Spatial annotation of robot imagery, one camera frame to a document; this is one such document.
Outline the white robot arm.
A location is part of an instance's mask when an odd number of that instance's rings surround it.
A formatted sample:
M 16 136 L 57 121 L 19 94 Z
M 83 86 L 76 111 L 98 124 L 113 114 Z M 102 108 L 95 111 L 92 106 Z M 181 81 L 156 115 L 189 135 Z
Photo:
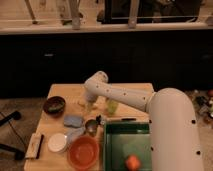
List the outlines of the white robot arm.
M 153 171 L 204 171 L 195 109 L 183 91 L 119 87 L 109 84 L 103 71 L 89 77 L 84 88 L 89 103 L 102 96 L 149 114 Z

